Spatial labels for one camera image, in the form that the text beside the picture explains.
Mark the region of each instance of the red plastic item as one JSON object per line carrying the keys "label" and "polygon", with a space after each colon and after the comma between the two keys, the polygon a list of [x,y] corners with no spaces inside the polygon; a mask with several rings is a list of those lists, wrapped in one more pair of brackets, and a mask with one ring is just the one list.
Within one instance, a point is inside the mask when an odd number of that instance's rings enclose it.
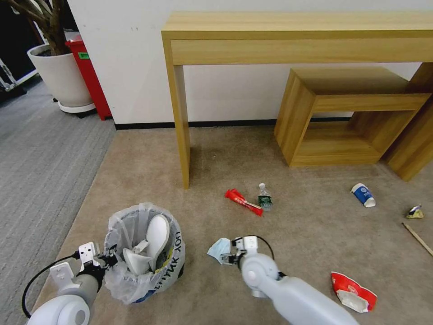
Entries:
{"label": "red plastic item", "polygon": [[249,203],[237,189],[231,189],[226,192],[224,195],[226,198],[229,198],[233,202],[236,202],[240,205],[243,205],[247,209],[253,211],[256,215],[261,216],[263,214],[263,209],[255,204]]}
{"label": "red plastic item", "polygon": [[331,278],[332,287],[343,305],[359,313],[373,310],[378,297],[372,291],[338,272],[331,272]]}
{"label": "red plastic item", "polygon": [[84,82],[86,83],[87,89],[89,90],[90,96],[96,106],[96,111],[101,120],[104,121],[107,117],[112,116],[110,107],[105,99],[104,92],[99,84],[98,77],[96,76],[81,35],[67,41],[66,45],[71,49],[81,75],[83,76]]}

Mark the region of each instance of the floor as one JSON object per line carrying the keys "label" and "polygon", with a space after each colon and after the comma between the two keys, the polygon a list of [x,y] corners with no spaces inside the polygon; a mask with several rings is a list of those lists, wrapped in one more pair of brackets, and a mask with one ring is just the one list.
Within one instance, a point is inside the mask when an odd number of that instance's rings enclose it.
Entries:
{"label": "floor", "polygon": [[[115,133],[63,113],[45,84],[0,104],[0,324],[24,324],[27,282],[55,260]],[[31,287],[32,306],[47,274]]]}
{"label": "floor", "polygon": [[[187,256],[179,281],[143,303],[124,306],[103,287],[92,325],[286,324],[269,300],[250,295],[236,267],[206,255],[218,238],[247,234],[268,240],[283,272],[336,302],[331,271],[374,291],[375,310],[351,311],[361,325],[431,324],[433,258],[401,222],[422,204],[425,219],[407,223],[433,246],[432,164],[409,183],[381,163],[288,168],[270,127],[191,129],[191,143],[190,189],[183,190],[174,129],[116,133],[59,256],[102,243],[110,215],[145,201],[177,218]],[[224,198],[236,187],[254,202],[260,182],[274,198],[262,218]],[[350,193],[358,182],[370,187],[375,208]],[[54,295],[48,280],[37,306]]]}

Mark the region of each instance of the potted plant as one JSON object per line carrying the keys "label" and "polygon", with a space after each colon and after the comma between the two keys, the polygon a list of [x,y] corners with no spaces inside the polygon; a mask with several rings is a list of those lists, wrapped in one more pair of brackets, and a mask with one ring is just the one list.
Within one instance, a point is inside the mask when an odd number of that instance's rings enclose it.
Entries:
{"label": "potted plant", "polygon": [[62,19],[65,0],[0,0],[34,21],[48,44],[28,50],[27,54],[60,109],[80,113],[95,108],[73,54],[66,46]]}

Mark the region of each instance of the plastic bag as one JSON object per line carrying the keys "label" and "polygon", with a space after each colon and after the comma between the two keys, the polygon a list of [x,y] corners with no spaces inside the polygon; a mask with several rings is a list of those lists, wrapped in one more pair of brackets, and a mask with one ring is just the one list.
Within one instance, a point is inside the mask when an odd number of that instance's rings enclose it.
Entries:
{"label": "plastic bag", "polygon": [[[157,214],[164,215],[170,225],[168,242],[157,259],[155,274],[136,276],[128,270],[122,251],[125,247],[132,249],[145,239],[149,222]],[[110,290],[113,298],[126,305],[142,302],[154,293],[165,291],[183,273],[185,243],[179,224],[169,211],[150,202],[134,205],[110,217],[104,241],[105,253],[116,245],[119,262],[106,271],[105,287]]]}

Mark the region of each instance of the black baseboard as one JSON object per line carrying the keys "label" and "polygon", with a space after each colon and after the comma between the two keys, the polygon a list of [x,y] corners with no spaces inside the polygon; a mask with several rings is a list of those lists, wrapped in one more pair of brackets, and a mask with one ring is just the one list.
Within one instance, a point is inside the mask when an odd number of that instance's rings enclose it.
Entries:
{"label": "black baseboard", "polygon": [[[335,122],[348,121],[350,117],[314,117],[312,122]],[[257,126],[257,125],[275,125],[276,119],[270,120],[237,120],[237,121],[198,121],[188,122],[189,127],[216,127],[216,126]],[[174,122],[160,123],[127,123],[114,124],[116,130],[139,130],[139,129],[167,129],[174,128]]]}

